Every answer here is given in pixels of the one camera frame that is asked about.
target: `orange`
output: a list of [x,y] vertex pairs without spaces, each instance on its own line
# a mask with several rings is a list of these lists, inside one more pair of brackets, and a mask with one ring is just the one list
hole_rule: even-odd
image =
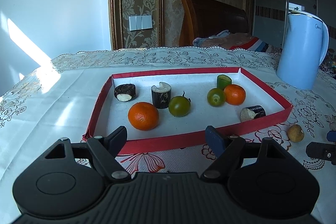
[[234,106],[241,105],[246,98],[245,90],[241,86],[235,84],[226,86],[226,88],[224,88],[224,93],[226,95],[227,103]]
[[159,111],[147,102],[139,102],[131,106],[128,120],[138,130],[151,130],[159,124]]

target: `small brown fruit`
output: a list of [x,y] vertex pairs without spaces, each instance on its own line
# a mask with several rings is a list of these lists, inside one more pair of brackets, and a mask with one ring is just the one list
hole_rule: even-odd
[[287,136],[292,142],[298,143],[303,140],[305,134],[298,124],[294,124],[287,130]]

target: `wooden headboard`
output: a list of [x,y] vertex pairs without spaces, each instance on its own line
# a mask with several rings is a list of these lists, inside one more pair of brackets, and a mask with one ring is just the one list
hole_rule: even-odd
[[223,30],[249,32],[244,10],[216,0],[182,0],[184,18],[179,47],[192,46],[196,37],[209,37]]

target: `blue kettle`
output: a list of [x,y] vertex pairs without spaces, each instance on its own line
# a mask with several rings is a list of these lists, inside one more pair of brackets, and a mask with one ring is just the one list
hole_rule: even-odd
[[319,17],[303,11],[290,12],[277,76],[298,89],[311,90],[328,44],[328,28]]

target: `tablecloth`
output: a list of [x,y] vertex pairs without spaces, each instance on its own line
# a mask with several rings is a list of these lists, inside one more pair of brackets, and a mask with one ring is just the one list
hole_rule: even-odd
[[[50,66],[36,69],[0,97],[0,223],[9,223],[20,214],[11,192],[15,178],[58,138],[82,140],[98,94],[111,74],[241,66],[294,105],[286,122],[243,137],[248,142],[271,137],[303,164],[320,185],[312,215],[321,223],[335,224],[336,167],[329,161],[309,158],[305,148],[311,141],[328,143],[327,132],[336,130],[336,81],[319,71],[313,90],[298,90],[276,76],[279,57],[279,54],[220,47],[161,47],[66,54],[53,59]],[[291,142],[286,135],[288,127],[295,123],[305,132],[300,143]],[[136,171],[201,173],[215,160],[215,155],[203,144],[123,155],[117,160],[131,174]],[[85,159],[79,159],[78,163],[87,164]]]

